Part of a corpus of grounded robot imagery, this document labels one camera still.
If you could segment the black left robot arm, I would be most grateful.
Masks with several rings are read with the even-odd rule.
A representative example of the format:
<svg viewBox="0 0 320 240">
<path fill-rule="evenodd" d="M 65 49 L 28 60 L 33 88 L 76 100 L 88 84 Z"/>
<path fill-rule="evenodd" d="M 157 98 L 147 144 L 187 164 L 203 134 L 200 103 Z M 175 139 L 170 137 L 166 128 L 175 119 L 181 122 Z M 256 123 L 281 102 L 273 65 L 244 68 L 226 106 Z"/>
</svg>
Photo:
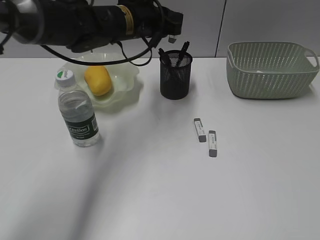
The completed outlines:
<svg viewBox="0 0 320 240">
<path fill-rule="evenodd" d="M 120 0 L 91 5 L 86 0 L 2 0 L 0 31 L 21 44 L 63 46 L 84 53 L 116 42 L 162 38 L 182 32 L 183 14 L 155 0 Z"/>
</svg>

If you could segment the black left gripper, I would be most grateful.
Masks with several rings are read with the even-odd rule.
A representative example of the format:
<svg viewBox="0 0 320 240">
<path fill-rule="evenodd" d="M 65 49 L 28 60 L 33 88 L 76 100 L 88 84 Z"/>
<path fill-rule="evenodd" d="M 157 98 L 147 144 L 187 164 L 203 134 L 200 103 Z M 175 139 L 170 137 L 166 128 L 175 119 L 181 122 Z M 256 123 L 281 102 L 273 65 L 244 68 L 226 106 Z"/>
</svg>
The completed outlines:
<svg viewBox="0 0 320 240">
<path fill-rule="evenodd" d="M 148 38 L 156 33 L 161 33 L 163 38 L 182 33 L 184 15 L 159 7 L 153 0 L 133 0 L 132 11 L 135 26 Z"/>
</svg>

